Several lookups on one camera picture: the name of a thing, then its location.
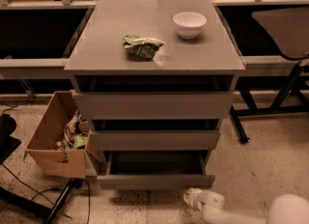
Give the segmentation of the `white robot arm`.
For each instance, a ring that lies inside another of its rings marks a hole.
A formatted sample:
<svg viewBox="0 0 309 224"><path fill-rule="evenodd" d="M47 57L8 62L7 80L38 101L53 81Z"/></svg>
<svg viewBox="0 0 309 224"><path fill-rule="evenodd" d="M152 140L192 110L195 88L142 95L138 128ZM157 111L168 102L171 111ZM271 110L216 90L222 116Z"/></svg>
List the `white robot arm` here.
<svg viewBox="0 0 309 224"><path fill-rule="evenodd" d="M224 196L211 190L189 188L183 199L206 224L309 224L309 201L294 194L274 199L266 218L225 211Z"/></svg>

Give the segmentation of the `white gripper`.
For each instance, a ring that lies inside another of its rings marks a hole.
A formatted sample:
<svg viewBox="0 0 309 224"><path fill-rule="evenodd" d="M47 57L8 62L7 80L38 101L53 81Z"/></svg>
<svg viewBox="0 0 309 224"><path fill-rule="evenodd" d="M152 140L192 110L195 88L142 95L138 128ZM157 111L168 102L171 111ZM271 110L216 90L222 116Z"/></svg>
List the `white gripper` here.
<svg viewBox="0 0 309 224"><path fill-rule="evenodd" d="M189 188L183 195L184 201L194 210L202 211L204 207L222 210L225 205L223 195L210 190Z"/></svg>

